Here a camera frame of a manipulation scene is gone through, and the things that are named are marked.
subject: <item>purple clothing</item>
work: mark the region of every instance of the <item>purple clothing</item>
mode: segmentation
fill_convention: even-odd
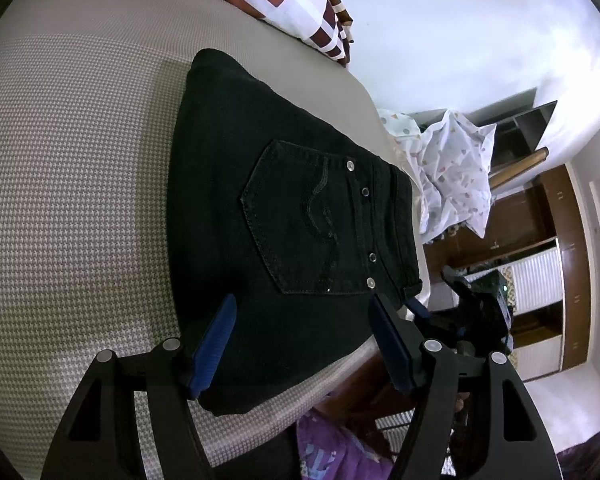
[[[310,410],[296,423],[302,480],[386,480],[394,465],[345,428]]]

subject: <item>metal rivet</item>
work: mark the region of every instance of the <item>metal rivet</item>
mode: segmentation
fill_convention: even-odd
[[[180,348],[180,341],[174,337],[171,337],[162,343],[162,348],[169,351],[177,350]]]
[[[429,350],[429,352],[440,352],[442,350],[442,343],[435,339],[427,339],[424,342],[424,348]]]
[[[491,354],[491,360],[496,364],[503,365],[507,362],[507,357],[502,352],[494,352]]]
[[[100,350],[96,355],[96,359],[100,363],[106,363],[109,359],[113,357],[113,352],[111,350]]]

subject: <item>back pocket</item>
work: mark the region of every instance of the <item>back pocket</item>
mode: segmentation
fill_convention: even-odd
[[[368,291],[355,164],[282,140],[273,140],[260,156],[240,201],[280,291]]]

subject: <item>white sheet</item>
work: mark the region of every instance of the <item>white sheet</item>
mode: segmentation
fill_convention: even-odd
[[[478,128],[461,113],[447,110],[440,122],[421,133],[408,115],[382,108],[378,113],[420,181],[422,241],[460,222],[484,238],[496,125]]]

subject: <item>houndstooth fabric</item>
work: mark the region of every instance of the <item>houndstooth fabric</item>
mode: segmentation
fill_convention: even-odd
[[[25,478],[40,476],[99,350],[135,354],[178,335],[166,183],[190,60],[205,47],[392,156],[349,73],[225,2],[15,0],[0,21],[0,447]],[[314,85],[324,73],[339,85],[328,99]],[[211,463],[275,436],[375,350],[369,340],[246,415],[192,403]],[[136,401],[147,476],[158,479],[146,396]]]

